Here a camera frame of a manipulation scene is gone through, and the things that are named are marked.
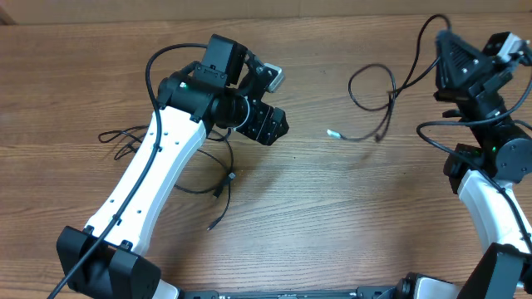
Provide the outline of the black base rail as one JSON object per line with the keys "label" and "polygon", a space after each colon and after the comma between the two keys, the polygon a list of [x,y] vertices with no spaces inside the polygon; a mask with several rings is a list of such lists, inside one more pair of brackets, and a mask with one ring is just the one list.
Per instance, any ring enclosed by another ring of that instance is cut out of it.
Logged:
{"label": "black base rail", "polygon": [[364,286],[354,290],[313,290],[275,292],[181,291],[179,299],[391,299],[393,286]]}

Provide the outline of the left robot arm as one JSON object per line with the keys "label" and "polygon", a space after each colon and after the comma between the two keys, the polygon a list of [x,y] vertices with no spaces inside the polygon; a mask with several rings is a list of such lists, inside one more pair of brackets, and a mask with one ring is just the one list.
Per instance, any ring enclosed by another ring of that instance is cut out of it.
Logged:
{"label": "left robot arm", "polygon": [[92,298],[178,298],[145,258],[160,212],[184,167],[214,127],[272,145],[288,132],[285,112],[263,102],[283,83],[279,66],[213,35],[193,61],[148,89],[153,115],[132,161],[83,229],[57,239],[60,287]]}

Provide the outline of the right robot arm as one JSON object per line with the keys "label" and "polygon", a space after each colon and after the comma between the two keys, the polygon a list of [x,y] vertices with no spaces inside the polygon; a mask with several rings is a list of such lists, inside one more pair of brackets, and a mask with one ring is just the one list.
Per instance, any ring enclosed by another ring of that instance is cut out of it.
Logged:
{"label": "right robot arm", "polygon": [[465,126],[475,146],[449,149],[443,172],[467,207],[478,233],[483,257],[466,283],[458,287],[418,273],[401,279],[390,298],[511,298],[517,288],[531,291],[531,225],[513,188],[531,172],[530,126],[512,119],[500,89],[519,65],[531,65],[526,40],[511,32],[492,35],[481,50],[450,30],[436,38],[438,101],[456,104],[443,113],[440,126]]}

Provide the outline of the brown cardboard backdrop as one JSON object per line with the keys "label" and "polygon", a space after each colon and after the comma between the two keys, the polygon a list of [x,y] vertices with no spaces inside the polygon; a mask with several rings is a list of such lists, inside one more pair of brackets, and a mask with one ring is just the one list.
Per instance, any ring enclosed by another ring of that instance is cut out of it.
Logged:
{"label": "brown cardboard backdrop", "polygon": [[531,0],[1,0],[9,25],[529,12]]}

